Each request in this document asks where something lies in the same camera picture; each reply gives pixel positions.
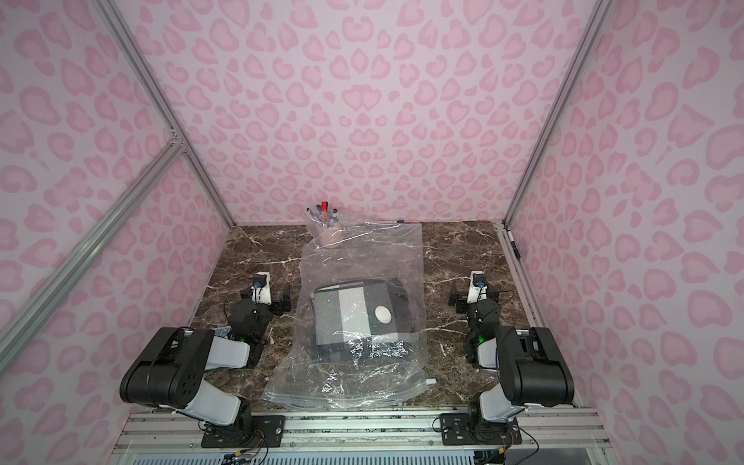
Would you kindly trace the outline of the clear plastic vacuum bag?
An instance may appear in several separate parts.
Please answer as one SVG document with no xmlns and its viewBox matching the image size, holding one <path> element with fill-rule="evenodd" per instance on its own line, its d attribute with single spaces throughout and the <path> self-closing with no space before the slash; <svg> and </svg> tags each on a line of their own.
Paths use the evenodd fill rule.
<svg viewBox="0 0 744 465">
<path fill-rule="evenodd" d="M 315 230 L 302 249 L 292 349 L 263 391 L 265 401 L 286 409 L 382 409 L 405 403 L 429 388 L 422 227 L 418 223 L 373 222 L 340 227 L 345 239 L 339 246 L 317 248 Z M 409 358 L 322 362 L 314 347 L 313 292 L 366 279 L 403 283 L 419 332 L 418 344 Z"/>
</svg>

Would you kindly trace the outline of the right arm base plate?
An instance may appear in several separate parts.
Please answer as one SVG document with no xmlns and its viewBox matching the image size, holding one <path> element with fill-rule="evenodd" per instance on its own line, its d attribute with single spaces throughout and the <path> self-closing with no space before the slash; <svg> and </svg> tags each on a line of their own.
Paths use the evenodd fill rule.
<svg viewBox="0 0 744 465">
<path fill-rule="evenodd" d="M 499 446 L 505 449 L 521 445 L 522 437 L 516 420 L 487 422 L 477 416 L 449 413 L 438 417 L 437 429 L 445 446 Z"/>
</svg>

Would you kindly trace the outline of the grey black checked blanket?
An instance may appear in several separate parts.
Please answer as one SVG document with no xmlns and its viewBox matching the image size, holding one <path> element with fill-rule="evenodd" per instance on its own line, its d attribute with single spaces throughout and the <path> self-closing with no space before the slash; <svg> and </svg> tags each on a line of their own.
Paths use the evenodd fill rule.
<svg viewBox="0 0 744 465">
<path fill-rule="evenodd" d="M 419 342 L 410 298 L 398 279 L 318 288 L 311 304 L 314 347 L 322 362 L 409 358 Z"/>
</svg>

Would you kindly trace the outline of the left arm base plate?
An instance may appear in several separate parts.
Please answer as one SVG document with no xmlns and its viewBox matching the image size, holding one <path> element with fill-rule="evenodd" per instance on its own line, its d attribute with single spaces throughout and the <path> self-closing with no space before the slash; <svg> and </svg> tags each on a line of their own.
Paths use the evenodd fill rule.
<svg viewBox="0 0 744 465">
<path fill-rule="evenodd" d="M 247 424 L 243 418 L 236 424 L 217 426 L 207 424 L 201 438 L 202 449 L 279 448 L 282 443 L 286 417 L 281 415 L 253 416 Z"/>
</svg>

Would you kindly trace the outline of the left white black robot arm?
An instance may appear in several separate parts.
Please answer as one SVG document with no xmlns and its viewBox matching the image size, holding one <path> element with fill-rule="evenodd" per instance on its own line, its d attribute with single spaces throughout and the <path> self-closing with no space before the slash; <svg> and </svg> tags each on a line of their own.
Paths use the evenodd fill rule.
<svg viewBox="0 0 744 465">
<path fill-rule="evenodd" d="M 227 336 L 219 336 L 214 329 L 159 329 L 125 373 L 119 387 L 121 400 L 170 409 L 215 427 L 250 431 L 249 402 L 211 385 L 205 372 L 255 367 L 269 324 L 290 310 L 291 287 L 274 302 L 269 276 L 257 275 L 231 310 Z"/>
</svg>

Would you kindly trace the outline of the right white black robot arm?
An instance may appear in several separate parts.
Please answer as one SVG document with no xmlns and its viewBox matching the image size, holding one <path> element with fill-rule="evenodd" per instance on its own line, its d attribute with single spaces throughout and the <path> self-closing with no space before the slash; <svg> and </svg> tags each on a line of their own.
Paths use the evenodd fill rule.
<svg viewBox="0 0 744 465">
<path fill-rule="evenodd" d="M 531 406 L 570 405 L 575 398 L 573 376 L 551 330 L 502 323 L 500 296 L 478 271 L 466 292 L 453 287 L 449 295 L 449 306 L 466 317 L 467 362 L 498 378 L 471 403 L 471 424 L 477 426 L 507 424 Z"/>
</svg>

